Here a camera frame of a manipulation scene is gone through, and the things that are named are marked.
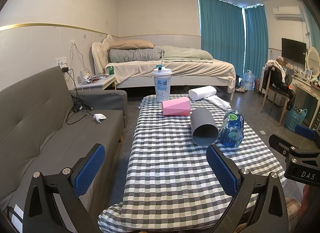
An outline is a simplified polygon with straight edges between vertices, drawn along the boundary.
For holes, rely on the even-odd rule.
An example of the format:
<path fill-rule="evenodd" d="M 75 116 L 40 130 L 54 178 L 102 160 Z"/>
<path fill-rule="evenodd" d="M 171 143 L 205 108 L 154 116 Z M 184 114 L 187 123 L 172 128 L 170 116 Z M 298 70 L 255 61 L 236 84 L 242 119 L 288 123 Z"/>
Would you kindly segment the pink faceted cup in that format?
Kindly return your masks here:
<path fill-rule="evenodd" d="M 165 116 L 188 116 L 191 111 L 188 97 L 179 97 L 162 102 L 162 113 Z"/>

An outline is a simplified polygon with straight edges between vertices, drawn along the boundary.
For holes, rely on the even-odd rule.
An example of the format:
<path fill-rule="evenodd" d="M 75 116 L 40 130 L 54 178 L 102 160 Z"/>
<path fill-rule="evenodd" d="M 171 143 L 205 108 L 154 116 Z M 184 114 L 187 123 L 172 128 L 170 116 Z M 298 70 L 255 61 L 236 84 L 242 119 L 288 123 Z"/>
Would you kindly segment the teal laundry basket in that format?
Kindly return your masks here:
<path fill-rule="evenodd" d="M 294 108 L 292 108 L 288 113 L 285 120 L 285 126 L 292 132 L 295 132 L 295 127 L 297 125 L 301 125 L 304 118 L 308 113 L 307 109 L 302 109 L 300 112 L 296 112 Z"/>

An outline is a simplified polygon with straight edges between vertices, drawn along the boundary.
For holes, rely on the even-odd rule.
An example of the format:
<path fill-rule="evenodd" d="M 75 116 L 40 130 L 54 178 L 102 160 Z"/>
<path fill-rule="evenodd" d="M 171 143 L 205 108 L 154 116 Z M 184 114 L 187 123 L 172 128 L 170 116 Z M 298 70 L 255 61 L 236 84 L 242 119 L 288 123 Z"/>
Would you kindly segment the white vanity desk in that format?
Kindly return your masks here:
<path fill-rule="evenodd" d="M 306 108 L 308 113 L 304 122 L 313 128 L 314 124 L 318 124 L 317 115 L 319 111 L 319 89 L 313 84 L 303 81 L 298 77 L 293 77 L 291 85 L 296 93 L 296 103 Z"/>

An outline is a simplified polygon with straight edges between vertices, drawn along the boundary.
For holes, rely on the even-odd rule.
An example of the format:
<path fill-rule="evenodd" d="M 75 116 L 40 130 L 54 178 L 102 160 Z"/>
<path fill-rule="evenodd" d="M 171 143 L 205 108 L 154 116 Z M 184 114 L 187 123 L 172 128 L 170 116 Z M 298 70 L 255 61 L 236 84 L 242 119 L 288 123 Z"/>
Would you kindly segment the blue water bottle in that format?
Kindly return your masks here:
<path fill-rule="evenodd" d="M 244 138 L 244 118 L 236 110 L 229 110 L 225 113 L 222 127 L 219 132 L 221 144 L 225 147 L 238 147 Z"/>

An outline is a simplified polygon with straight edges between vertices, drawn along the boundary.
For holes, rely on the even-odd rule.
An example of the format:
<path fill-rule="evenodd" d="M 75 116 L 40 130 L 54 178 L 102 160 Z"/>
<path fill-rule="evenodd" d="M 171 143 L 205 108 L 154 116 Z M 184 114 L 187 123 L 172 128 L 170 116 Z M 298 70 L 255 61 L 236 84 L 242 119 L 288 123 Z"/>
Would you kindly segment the oval vanity mirror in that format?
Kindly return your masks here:
<path fill-rule="evenodd" d="M 306 57 L 306 68 L 312 71 L 312 77 L 319 77 L 320 58 L 319 53 L 315 47 L 308 50 Z"/>

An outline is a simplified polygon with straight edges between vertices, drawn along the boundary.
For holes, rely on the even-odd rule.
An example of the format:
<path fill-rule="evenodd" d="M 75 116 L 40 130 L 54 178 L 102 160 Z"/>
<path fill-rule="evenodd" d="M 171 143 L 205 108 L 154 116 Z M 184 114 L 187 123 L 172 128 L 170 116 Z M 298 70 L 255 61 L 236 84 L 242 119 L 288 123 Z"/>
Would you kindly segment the large water jug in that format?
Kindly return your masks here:
<path fill-rule="evenodd" d="M 247 70 L 246 73 L 244 73 L 243 79 L 242 79 L 242 85 L 245 87 L 245 89 L 252 91 L 254 87 L 254 79 L 255 76 L 250 70 Z"/>

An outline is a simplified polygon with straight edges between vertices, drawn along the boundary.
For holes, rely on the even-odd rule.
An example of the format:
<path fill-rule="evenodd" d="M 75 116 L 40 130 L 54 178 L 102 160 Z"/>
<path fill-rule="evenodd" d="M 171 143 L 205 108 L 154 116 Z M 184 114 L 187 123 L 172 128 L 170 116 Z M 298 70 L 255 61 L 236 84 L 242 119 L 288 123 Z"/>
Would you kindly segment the white folded cloth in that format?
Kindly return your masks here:
<path fill-rule="evenodd" d="M 211 102 L 215 106 L 221 108 L 222 110 L 229 110 L 231 109 L 231 105 L 229 102 L 219 98 L 217 95 L 208 96 L 205 98 L 207 101 Z"/>

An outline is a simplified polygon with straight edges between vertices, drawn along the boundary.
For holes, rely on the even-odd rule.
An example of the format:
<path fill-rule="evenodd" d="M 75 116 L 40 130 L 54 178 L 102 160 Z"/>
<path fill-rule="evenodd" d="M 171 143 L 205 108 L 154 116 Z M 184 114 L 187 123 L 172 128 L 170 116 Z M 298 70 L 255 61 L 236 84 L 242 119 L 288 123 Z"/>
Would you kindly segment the checkered tablecloth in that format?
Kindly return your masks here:
<path fill-rule="evenodd" d="M 218 130 L 225 111 L 202 99 L 190 103 L 191 113 L 208 109 Z M 98 219 L 102 232 L 164 232 L 212 229 L 232 201 L 208 164 L 210 146 L 191 138 L 190 116 L 165 116 L 154 95 L 141 105 L 121 203 L 104 210 Z M 275 172 L 285 183 L 284 170 L 270 149 L 244 122 L 244 138 L 235 148 L 216 145 L 239 169 L 267 176 Z"/>

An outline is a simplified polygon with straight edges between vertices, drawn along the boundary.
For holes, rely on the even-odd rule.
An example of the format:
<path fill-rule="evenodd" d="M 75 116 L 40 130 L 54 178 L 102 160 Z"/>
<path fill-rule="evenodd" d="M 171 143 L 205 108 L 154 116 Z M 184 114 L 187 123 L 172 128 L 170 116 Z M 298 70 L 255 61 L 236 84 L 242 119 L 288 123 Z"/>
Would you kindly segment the white rolled towel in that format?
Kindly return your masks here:
<path fill-rule="evenodd" d="M 217 90 L 211 85 L 190 89 L 188 91 L 189 97 L 194 101 L 216 95 L 216 93 Z"/>

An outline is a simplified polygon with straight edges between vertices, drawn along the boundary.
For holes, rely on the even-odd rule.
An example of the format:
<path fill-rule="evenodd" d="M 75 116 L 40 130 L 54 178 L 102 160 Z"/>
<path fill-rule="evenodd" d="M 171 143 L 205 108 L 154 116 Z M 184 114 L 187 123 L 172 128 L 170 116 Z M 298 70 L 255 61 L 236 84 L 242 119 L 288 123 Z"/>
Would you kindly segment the white air conditioner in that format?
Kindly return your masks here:
<path fill-rule="evenodd" d="M 272 10 L 278 20 L 304 21 L 303 11 L 299 6 L 275 6 Z"/>

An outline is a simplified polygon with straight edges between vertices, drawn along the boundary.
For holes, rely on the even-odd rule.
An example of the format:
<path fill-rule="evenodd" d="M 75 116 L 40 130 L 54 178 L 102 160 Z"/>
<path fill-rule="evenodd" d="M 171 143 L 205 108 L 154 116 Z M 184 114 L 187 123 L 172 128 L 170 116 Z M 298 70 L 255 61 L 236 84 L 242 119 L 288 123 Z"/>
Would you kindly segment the teal curtain left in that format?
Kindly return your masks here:
<path fill-rule="evenodd" d="M 245 57 L 242 8 L 221 0 L 199 0 L 199 9 L 201 49 L 231 63 L 241 76 Z"/>

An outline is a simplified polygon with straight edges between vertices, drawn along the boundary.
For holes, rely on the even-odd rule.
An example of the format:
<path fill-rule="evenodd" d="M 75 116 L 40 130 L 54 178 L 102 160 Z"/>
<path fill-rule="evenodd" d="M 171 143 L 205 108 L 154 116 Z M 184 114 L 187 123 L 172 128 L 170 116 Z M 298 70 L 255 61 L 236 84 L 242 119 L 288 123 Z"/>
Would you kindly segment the green soda can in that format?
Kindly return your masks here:
<path fill-rule="evenodd" d="M 108 67 L 108 72 L 110 75 L 114 75 L 114 67 L 113 66 L 109 66 Z"/>

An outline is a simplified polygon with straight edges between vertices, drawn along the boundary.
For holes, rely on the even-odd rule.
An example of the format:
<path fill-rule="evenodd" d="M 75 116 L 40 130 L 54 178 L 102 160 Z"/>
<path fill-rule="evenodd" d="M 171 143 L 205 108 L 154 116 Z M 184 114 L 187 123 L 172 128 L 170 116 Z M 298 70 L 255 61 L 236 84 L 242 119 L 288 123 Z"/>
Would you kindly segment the bed with beige sheet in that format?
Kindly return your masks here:
<path fill-rule="evenodd" d="M 233 98 L 235 91 L 235 68 L 231 63 L 214 59 L 212 61 L 199 59 L 174 59 L 162 58 L 158 61 L 112 63 L 109 58 L 110 46 L 116 42 L 111 35 L 107 35 L 102 42 L 92 44 L 94 71 L 96 74 L 107 74 L 108 67 L 114 67 L 116 85 L 121 88 L 151 87 L 153 70 L 156 65 L 163 65 L 172 71 L 171 84 L 185 85 L 212 85 L 222 87 L 228 99 Z"/>

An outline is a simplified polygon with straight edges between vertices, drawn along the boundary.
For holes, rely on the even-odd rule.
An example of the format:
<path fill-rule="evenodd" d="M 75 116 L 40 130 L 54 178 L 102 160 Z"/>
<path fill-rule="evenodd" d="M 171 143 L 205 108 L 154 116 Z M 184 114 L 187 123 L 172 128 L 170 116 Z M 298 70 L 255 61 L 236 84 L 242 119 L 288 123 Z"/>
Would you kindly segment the checkered pillow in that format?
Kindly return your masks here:
<path fill-rule="evenodd" d="M 164 55 L 160 47 L 148 49 L 111 49 L 108 53 L 112 63 L 158 61 Z"/>

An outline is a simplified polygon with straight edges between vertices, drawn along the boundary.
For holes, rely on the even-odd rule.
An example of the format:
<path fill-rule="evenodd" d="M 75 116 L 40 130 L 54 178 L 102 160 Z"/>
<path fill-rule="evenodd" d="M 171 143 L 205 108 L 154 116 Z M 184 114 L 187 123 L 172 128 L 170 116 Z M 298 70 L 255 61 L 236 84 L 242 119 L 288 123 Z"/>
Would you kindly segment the beige pillow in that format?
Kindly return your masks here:
<path fill-rule="evenodd" d="M 120 49 L 120 50 L 128 50 L 128 49 L 152 49 L 155 45 L 146 40 L 141 39 L 128 39 L 128 40 L 119 40 L 110 46 L 111 49 Z"/>

